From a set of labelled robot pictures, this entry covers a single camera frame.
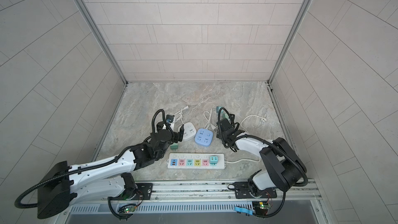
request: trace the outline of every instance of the tiled wall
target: tiled wall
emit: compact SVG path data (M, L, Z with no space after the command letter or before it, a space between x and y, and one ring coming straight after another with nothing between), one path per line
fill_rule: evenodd
M57 162L88 162L123 89L72 0L0 0L0 217ZM29 194L25 202L37 202Z
M272 84L333 223L398 221L397 8L313 0Z
M258 81L303 0L84 1L128 81Z

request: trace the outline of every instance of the blue power strip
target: blue power strip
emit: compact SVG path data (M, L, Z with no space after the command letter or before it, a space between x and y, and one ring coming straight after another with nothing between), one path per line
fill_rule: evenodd
M200 128L195 135L195 142L204 147L208 147L213 139L213 132L204 128Z

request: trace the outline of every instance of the black mounting plate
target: black mounting plate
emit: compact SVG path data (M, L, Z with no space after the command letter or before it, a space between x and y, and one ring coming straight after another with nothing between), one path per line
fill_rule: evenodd
M150 196L152 194L152 187L153 187L152 183L137 183L137 190L142 192L142 194L144 195L144 200L150 199ZM131 200L139 200L140 195L136 194Z
M236 190L235 190L235 197L236 199L256 199L257 197L253 197L250 194L249 191L249 186L248 186L248 182L234 182L234 185L236 185ZM268 192L268 194L271 196L271 198L276 198L276 191L273 188L267 188L266 192ZM263 194L261 197L258 198L268 198L267 193Z

